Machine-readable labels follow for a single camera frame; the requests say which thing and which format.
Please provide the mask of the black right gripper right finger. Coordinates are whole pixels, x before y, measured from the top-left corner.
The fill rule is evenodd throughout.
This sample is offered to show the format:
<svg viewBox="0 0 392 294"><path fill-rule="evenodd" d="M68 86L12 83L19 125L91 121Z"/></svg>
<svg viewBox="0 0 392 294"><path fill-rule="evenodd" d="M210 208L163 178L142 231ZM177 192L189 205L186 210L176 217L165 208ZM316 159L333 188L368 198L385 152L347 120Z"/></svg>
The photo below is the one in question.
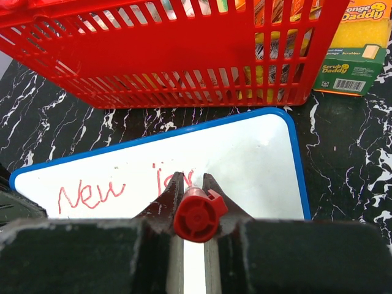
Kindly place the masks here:
<svg viewBox="0 0 392 294"><path fill-rule="evenodd" d="M243 293L246 273L240 228L252 217L225 194L211 174L203 175L202 189L217 192L228 208L219 218L216 234L204 244L206 293Z"/></svg>

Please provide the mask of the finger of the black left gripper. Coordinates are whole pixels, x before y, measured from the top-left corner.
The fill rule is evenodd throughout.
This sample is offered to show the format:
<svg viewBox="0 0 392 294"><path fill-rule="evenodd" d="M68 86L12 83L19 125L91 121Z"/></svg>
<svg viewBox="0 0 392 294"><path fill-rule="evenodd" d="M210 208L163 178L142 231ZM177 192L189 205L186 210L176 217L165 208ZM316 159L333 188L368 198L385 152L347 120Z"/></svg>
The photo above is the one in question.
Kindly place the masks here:
<svg viewBox="0 0 392 294"><path fill-rule="evenodd" d="M6 225L16 219L47 218L46 210L25 196L1 183L0 223Z"/></svg>

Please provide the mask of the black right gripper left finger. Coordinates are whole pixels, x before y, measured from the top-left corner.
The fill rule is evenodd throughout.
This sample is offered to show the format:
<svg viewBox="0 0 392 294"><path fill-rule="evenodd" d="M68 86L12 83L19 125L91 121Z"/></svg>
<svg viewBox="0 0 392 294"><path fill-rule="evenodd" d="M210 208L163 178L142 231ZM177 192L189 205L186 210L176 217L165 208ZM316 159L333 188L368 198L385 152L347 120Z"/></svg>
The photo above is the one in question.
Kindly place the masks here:
<svg viewBox="0 0 392 294"><path fill-rule="evenodd" d="M161 195L136 216L141 231L132 262L132 293L184 292L184 240L173 228L184 195L183 177L175 172Z"/></svg>

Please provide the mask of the red capped marker pen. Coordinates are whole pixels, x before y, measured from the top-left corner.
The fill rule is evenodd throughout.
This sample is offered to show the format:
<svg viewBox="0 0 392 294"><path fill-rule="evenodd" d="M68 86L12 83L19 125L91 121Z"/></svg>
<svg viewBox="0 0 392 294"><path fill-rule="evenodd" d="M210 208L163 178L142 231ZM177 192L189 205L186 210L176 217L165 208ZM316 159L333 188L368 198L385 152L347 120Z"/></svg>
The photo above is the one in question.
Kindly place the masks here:
<svg viewBox="0 0 392 294"><path fill-rule="evenodd" d="M216 234L220 218L227 212L221 194L212 189L190 187L176 210L173 228L182 239L205 243Z"/></svg>

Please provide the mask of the blue framed whiteboard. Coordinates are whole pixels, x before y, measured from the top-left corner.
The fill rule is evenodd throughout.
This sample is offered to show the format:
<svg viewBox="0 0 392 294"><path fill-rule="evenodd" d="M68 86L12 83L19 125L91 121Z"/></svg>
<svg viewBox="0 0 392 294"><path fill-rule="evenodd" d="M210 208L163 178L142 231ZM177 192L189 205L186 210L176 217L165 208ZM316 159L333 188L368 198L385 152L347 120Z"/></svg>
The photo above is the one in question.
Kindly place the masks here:
<svg viewBox="0 0 392 294"><path fill-rule="evenodd" d="M2 293L132 293L136 220L184 174L184 193L211 174L252 220L241 228L246 291L277 269L289 228L310 218L295 124L261 108L12 173L10 185L47 218L1 235ZM184 240L184 292L206 293L204 244Z"/></svg>

